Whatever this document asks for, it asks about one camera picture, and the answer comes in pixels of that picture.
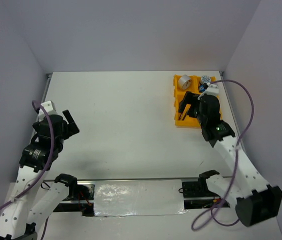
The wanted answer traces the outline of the blue paint jar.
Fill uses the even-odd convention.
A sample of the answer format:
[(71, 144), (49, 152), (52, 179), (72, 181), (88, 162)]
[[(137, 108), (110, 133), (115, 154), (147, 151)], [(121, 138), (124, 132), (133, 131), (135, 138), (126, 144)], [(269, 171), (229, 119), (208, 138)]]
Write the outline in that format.
[(205, 88), (204, 88), (203, 85), (199, 86), (199, 92), (203, 92), (204, 90), (205, 90)]
[(201, 84), (201, 85), (210, 84), (211, 81), (212, 81), (212, 79), (211, 79), (211, 77), (208, 76), (208, 75), (203, 75), (203, 76), (201, 76), (201, 78), (200, 78), (200, 84)]

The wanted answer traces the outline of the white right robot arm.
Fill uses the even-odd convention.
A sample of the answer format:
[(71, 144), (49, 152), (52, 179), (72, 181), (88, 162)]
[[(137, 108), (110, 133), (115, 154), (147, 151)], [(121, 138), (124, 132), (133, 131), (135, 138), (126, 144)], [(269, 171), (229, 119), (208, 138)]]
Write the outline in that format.
[(226, 180), (216, 170), (199, 174), (198, 190), (204, 196), (215, 193), (234, 208), (239, 221), (253, 226), (278, 215), (282, 190), (271, 186), (252, 164), (230, 125), (221, 119), (220, 102), (215, 95), (187, 91), (179, 103), (178, 113), (198, 120), (202, 136), (232, 170)]

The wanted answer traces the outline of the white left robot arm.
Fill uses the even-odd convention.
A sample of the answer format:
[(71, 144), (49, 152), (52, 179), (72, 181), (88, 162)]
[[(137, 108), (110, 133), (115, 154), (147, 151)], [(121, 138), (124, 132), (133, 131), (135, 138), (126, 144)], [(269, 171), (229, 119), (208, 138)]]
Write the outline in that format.
[(63, 200), (89, 195), (88, 188), (79, 185), (76, 177), (61, 173), (45, 195), (34, 201), (64, 141), (79, 133), (70, 112), (62, 113), (38, 112), (39, 121), (32, 125), (36, 133), (22, 151), (11, 196), (0, 207), (0, 240), (37, 239), (37, 231)]

